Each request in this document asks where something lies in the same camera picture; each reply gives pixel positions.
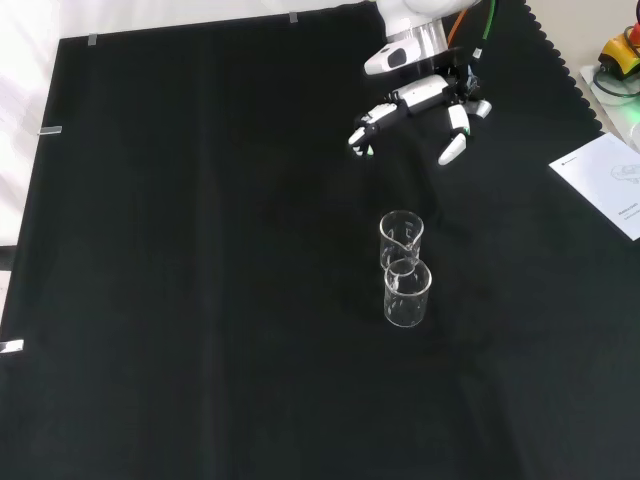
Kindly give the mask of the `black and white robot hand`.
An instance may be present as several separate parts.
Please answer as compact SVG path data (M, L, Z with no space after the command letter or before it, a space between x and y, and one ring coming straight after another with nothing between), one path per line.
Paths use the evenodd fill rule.
M470 60L455 64L455 49L420 60L415 40L400 40L388 44L364 65L368 76L404 71L410 66L430 66L432 72L388 93L384 100L361 116L348 139L348 146L359 156L371 156L372 139L382 130L399 121L415 117L435 107L446 109L450 142L438 158L445 166L461 155L470 137L471 115L484 118L492 109L490 102L479 94L478 78L473 73L483 55L484 46L474 49Z

